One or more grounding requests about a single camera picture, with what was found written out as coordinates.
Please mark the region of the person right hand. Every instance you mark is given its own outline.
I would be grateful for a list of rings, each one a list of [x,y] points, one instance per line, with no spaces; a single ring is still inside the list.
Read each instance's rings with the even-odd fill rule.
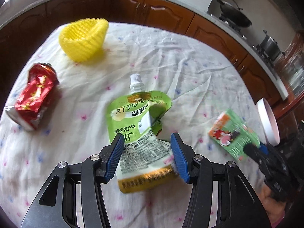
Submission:
[[[263,184],[258,197],[267,212],[268,218],[272,224],[272,227],[276,227],[285,215],[285,202],[278,202],[271,197],[271,189]]]

